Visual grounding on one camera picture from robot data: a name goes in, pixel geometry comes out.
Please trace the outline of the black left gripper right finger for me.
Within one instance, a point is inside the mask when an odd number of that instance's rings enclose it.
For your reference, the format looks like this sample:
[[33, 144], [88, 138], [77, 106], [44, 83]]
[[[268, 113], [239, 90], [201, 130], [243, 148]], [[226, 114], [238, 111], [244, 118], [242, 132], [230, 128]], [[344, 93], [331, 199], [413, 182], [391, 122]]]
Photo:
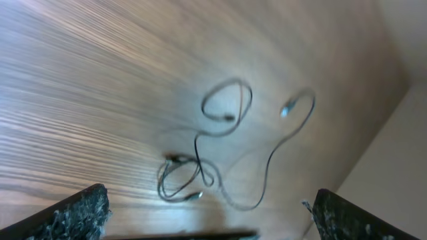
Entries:
[[302, 204], [312, 215], [321, 240], [416, 240], [328, 189], [319, 189], [313, 205]]

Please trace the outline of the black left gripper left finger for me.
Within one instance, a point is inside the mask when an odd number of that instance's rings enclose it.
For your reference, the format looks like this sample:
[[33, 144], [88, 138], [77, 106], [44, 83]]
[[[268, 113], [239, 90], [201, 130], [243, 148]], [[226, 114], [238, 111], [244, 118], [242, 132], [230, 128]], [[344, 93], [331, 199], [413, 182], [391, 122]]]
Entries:
[[109, 219], [104, 185], [94, 184], [1, 230], [2, 239], [100, 239]]

